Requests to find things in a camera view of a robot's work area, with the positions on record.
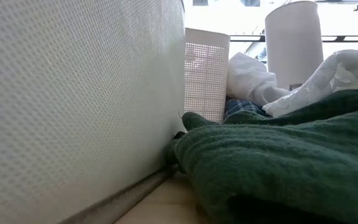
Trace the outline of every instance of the white plastic basket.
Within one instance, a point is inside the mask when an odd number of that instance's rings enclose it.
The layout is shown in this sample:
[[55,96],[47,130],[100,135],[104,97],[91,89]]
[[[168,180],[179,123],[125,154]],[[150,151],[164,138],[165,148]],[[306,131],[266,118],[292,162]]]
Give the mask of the white plastic basket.
[[185,112],[223,120],[230,37],[186,29]]

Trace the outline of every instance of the beige mat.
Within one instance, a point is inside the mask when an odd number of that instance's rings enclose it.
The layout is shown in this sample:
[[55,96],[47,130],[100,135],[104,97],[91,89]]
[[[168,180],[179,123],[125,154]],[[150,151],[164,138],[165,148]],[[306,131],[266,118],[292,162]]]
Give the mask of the beige mat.
[[121,217],[117,224],[213,224],[197,205],[190,182],[175,175]]

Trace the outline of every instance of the plaid fabric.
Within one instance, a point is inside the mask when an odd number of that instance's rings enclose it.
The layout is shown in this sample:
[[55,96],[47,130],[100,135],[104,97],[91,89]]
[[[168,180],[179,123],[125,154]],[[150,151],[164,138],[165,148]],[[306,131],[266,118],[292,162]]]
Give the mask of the plaid fabric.
[[264,110],[262,110],[261,106],[256,105],[255,103],[247,100],[232,100],[227,99],[226,100],[226,108],[223,118],[226,119],[232,114],[235,114],[240,111],[251,111],[258,113],[262,116],[270,117],[265,113]]

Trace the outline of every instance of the green blanket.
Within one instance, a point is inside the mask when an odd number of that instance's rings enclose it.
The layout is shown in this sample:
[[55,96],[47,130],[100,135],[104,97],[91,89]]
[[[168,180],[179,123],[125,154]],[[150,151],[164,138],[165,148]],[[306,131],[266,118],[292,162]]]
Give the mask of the green blanket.
[[358,223],[358,90],[285,116],[195,113],[166,151],[219,223]]

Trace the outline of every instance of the crumpled white fabric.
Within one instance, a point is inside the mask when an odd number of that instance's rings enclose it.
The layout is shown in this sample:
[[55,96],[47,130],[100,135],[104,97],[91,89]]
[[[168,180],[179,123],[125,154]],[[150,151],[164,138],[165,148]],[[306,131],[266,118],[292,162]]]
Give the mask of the crumpled white fabric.
[[229,60],[226,95],[263,106],[289,94],[277,87],[276,74],[255,58],[237,53]]
[[301,87],[266,104],[263,110],[273,117],[315,103],[335,91],[358,89],[358,50],[342,50],[328,57]]

